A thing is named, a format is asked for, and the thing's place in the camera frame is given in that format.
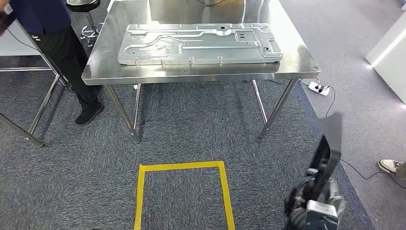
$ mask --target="power strip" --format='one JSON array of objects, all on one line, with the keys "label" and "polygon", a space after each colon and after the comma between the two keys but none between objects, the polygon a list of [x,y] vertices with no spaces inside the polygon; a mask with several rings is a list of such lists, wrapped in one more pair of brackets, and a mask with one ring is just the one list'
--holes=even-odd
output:
[{"label": "power strip", "polygon": [[319,93],[323,96],[327,96],[328,93],[330,92],[330,87],[318,84],[314,81],[312,81],[307,87],[311,91],[315,91],[316,93]]}]

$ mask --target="yellow floor tape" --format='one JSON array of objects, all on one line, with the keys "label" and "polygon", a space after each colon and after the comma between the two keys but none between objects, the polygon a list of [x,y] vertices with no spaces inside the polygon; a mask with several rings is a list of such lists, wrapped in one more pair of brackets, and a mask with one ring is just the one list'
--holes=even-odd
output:
[{"label": "yellow floor tape", "polygon": [[226,177],[226,168],[223,161],[205,161],[205,162],[192,162],[180,164],[157,164],[157,165],[142,165],[139,166],[138,171],[138,184],[137,184],[137,201],[135,211],[134,230],[141,230],[141,214],[142,214],[142,200],[144,193],[145,172],[152,171],[165,171],[165,170],[179,170],[179,169],[199,169],[199,168],[213,168],[218,167],[220,172],[220,182],[223,189],[224,207],[226,209],[226,219],[228,230],[235,230],[233,210],[231,209],[230,192],[228,190],[228,183]]}]

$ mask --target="stool seat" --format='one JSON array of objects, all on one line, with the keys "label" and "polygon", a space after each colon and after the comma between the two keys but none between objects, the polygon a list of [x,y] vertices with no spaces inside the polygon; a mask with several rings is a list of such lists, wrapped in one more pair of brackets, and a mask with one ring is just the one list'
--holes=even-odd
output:
[{"label": "stool seat", "polygon": [[100,0],[66,0],[65,4],[73,12],[89,12],[100,6]]}]

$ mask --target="aluminum plate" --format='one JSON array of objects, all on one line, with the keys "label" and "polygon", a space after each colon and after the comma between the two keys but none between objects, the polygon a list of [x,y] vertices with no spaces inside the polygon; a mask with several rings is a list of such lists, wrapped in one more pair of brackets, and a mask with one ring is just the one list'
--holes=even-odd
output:
[{"label": "aluminum plate", "polygon": [[245,64],[280,61],[266,23],[130,24],[118,54],[124,65]]}]

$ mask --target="stainless steel table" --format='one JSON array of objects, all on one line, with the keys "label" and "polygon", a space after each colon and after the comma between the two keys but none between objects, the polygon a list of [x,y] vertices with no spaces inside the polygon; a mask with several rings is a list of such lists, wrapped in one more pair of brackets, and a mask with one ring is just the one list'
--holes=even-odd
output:
[{"label": "stainless steel table", "polygon": [[[214,4],[219,0],[205,0]],[[125,66],[117,56],[128,24],[159,23],[268,23],[283,53],[283,59],[270,64]],[[137,142],[136,121],[142,84],[189,81],[251,80],[264,128],[267,133],[298,79],[315,78],[320,68],[313,59],[278,0],[225,0],[215,7],[205,7],[195,0],[126,0],[115,1],[90,55],[82,79],[87,85],[106,85],[120,115]],[[289,83],[269,118],[256,80],[285,80]],[[133,122],[125,112],[112,85],[137,84]]]}]

